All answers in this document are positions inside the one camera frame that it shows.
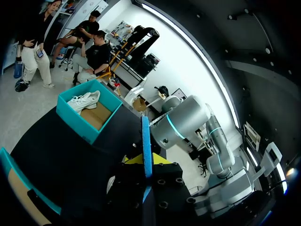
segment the cardboard box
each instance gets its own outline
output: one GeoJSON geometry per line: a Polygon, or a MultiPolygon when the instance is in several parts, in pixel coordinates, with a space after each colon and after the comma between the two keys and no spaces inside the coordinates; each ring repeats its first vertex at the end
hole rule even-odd
{"type": "Polygon", "coordinates": [[[98,102],[96,108],[84,109],[81,111],[80,115],[95,129],[100,130],[108,118],[112,115],[112,112],[98,102]]]}
{"type": "Polygon", "coordinates": [[[92,145],[121,105],[122,101],[111,91],[99,81],[92,80],[61,93],[57,100],[56,113],[92,145]],[[78,97],[96,90],[100,91],[100,97],[95,109],[84,109],[79,115],[67,104],[73,96],[78,97]]]}
{"type": "Polygon", "coordinates": [[[138,98],[133,102],[133,107],[134,107],[134,109],[137,110],[138,112],[144,112],[144,111],[146,110],[146,104],[145,104],[145,101],[138,97],[138,98]]]}

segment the woman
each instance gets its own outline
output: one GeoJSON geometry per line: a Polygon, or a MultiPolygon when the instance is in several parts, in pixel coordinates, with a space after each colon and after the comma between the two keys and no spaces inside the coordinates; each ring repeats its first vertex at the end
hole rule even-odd
{"type": "Polygon", "coordinates": [[[44,13],[33,15],[26,20],[26,25],[21,32],[19,44],[23,45],[21,58],[24,63],[24,75],[16,84],[16,91],[26,90],[37,70],[40,71],[45,88],[53,89],[49,70],[49,58],[44,50],[45,32],[52,20],[51,14],[61,5],[61,0],[54,0],[49,3],[44,13]]]}

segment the ceiling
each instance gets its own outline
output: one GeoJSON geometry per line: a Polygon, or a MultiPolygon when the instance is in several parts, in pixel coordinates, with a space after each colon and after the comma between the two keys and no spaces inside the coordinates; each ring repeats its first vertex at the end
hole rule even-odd
{"type": "Polygon", "coordinates": [[[301,42],[297,34],[301,20],[293,1],[140,2],[167,13],[202,45],[221,72],[241,125],[248,121],[257,130],[262,137],[261,149],[274,141],[283,154],[282,164],[290,161],[301,146],[301,42]],[[245,8],[252,14],[227,19],[245,8]],[[234,69],[229,62],[244,67],[234,69]]]}

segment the white wall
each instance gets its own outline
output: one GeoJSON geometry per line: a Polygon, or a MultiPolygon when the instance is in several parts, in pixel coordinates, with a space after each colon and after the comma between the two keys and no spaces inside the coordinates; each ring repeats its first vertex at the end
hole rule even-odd
{"type": "MultiPolygon", "coordinates": [[[[146,52],[146,54],[153,53],[160,59],[160,63],[156,71],[151,71],[147,76],[142,97],[148,102],[157,98],[155,86],[166,86],[169,94],[180,88],[186,96],[196,95],[211,106],[226,135],[231,130],[233,132],[234,122],[227,102],[214,77],[191,47],[167,25],[135,5],[130,5],[106,28],[111,31],[122,20],[133,27],[138,25],[153,27],[160,34],[157,41],[146,52]]],[[[132,87],[137,83],[127,73],[122,73],[121,78],[132,87]]],[[[161,111],[161,105],[162,103],[158,103],[154,107],[161,111]]]]}
{"type": "Polygon", "coordinates": [[[132,5],[130,0],[120,0],[108,12],[106,12],[98,21],[99,30],[105,30],[112,21],[132,5]]]}

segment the floor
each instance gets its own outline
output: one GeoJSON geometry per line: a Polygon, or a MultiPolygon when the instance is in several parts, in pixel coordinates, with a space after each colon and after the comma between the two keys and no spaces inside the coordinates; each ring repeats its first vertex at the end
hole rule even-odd
{"type": "MultiPolygon", "coordinates": [[[[57,65],[58,62],[56,67],[51,69],[55,89],[43,87],[38,70],[31,81],[30,87],[20,93],[14,89],[17,79],[13,77],[13,67],[8,68],[0,76],[0,147],[5,147],[9,153],[11,153],[22,135],[38,119],[56,106],[58,95],[73,87],[74,72],[72,69],[66,72],[64,67],[58,68],[57,65]]],[[[120,92],[121,96],[125,97],[128,90],[121,86],[120,92]]],[[[155,118],[150,109],[141,114],[147,115],[150,121],[155,118]]],[[[205,185],[208,176],[206,178],[201,176],[202,171],[198,168],[199,163],[191,160],[188,151],[189,147],[185,144],[175,145],[167,150],[167,159],[180,164],[186,186],[190,191],[194,191],[197,186],[205,185]]]]}
{"type": "Polygon", "coordinates": [[[183,170],[183,180],[185,185],[187,186],[189,192],[193,194],[198,189],[205,186],[207,183],[209,176],[207,172],[207,176],[202,176],[202,170],[199,168],[199,161],[192,160],[188,155],[188,152],[191,148],[182,141],[181,143],[174,145],[166,151],[166,158],[171,162],[179,163],[180,167],[183,170]]]}

